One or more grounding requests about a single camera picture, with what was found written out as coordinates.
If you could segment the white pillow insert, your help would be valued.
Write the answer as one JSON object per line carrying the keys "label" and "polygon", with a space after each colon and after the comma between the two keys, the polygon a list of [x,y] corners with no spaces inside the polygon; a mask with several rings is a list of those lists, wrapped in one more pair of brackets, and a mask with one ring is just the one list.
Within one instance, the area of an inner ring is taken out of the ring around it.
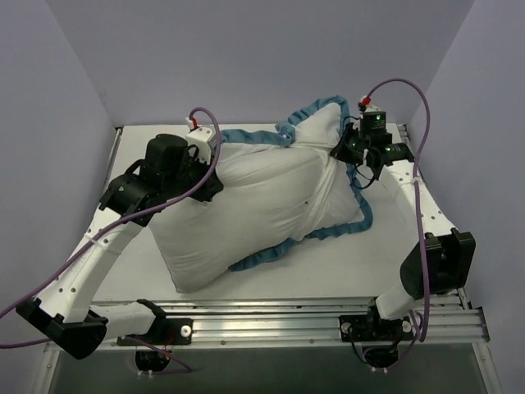
{"label": "white pillow insert", "polygon": [[149,224],[176,290],[199,291],[260,250],[302,240],[319,223],[315,193],[323,169],[320,155],[306,148],[221,159],[224,189],[212,201],[186,198]]}

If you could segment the blue white houndstooth pillowcase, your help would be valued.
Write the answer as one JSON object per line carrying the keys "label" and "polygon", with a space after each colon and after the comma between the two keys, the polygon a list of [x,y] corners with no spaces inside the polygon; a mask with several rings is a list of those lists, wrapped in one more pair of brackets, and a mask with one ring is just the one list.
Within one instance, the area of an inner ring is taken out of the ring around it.
{"label": "blue white houndstooth pillowcase", "polygon": [[336,95],[293,112],[273,132],[222,131],[223,149],[237,148],[260,157],[247,176],[257,183],[253,195],[297,204],[288,208],[258,204],[249,210],[267,222],[256,231],[250,251],[231,265],[232,272],[276,261],[307,239],[323,240],[372,227],[372,208],[362,195],[355,167],[330,155],[349,117],[347,100]]}

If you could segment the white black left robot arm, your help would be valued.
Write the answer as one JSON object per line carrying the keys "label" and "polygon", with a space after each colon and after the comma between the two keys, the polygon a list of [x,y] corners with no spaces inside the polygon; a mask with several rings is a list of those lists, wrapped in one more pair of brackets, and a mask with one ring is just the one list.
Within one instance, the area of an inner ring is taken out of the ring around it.
{"label": "white black left robot arm", "polygon": [[83,240],[66,266],[16,312],[70,356],[82,360],[116,337],[147,344],[165,339],[164,310],[146,299],[107,308],[92,301],[114,263],[156,213],[191,197],[209,202],[222,191],[215,167],[221,137],[197,127],[186,136],[160,134],[143,158],[109,182]]}

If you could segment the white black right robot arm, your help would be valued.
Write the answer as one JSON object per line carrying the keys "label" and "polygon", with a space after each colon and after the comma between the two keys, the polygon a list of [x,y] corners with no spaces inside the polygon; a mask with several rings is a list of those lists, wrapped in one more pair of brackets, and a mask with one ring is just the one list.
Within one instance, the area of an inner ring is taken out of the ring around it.
{"label": "white black right robot arm", "polygon": [[386,112],[364,108],[349,123],[331,156],[353,167],[366,166],[371,182],[378,182],[392,196],[408,222],[417,227],[418,241],[399,268],[392,289],[372,303],[364,328],[381,339],[394,328],[394,320],[430,304],[432,295],[444,295],[465,285],[476,241],[461,232],[442,212],[426,187],[410,148],[395,143],[388,132]]}

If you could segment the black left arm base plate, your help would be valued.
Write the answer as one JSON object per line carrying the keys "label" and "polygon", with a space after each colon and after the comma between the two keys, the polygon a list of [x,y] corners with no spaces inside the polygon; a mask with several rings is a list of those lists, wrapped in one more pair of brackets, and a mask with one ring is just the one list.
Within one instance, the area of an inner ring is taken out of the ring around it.
{"label": "black left arm base plate", "polygon": [[133,334],[116,340],[119,346],[134,346],[136,340],[150,345],[186,346],[192,342],[194,320],[191,318],[156,318],[145,334]]}

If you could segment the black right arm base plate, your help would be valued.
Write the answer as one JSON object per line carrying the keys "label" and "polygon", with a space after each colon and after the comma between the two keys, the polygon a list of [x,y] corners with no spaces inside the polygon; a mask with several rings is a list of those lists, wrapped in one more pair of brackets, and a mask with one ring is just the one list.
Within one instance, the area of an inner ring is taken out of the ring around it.
{"label": "black right arm base plate", "polygon": [[369,306],[367,312],[340,315],[338,321],[340,338],[345,342],[396,342],[414,338],[408,317],[385,320],[376,306]]}

